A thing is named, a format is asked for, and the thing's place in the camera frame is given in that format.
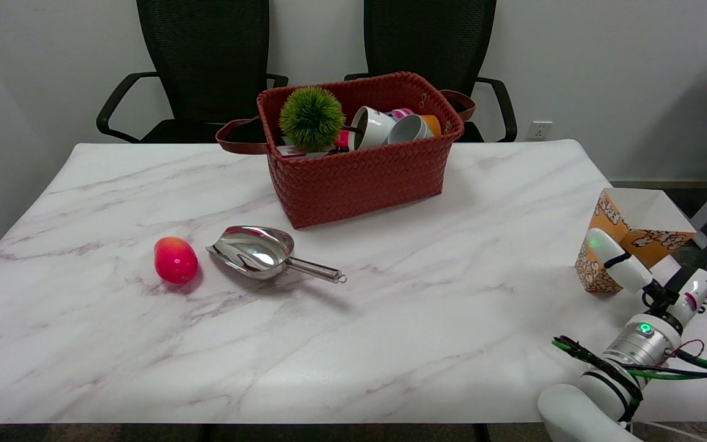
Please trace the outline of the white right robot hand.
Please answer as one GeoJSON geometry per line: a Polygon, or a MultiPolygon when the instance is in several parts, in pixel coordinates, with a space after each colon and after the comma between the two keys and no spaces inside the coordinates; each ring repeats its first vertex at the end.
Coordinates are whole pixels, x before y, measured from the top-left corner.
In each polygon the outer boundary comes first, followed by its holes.
{"type": "Polygon", "coordinates": [[[707,247],[696,266],[680,266],[665,284],[639,260],[623,249],[602,229],[587,232],[587,246],[596,258],[603,259],[609,277],[624,289],[642,296],[646,314],[664,320],[682,334],[696,314],[707,305],[707,247]]]}

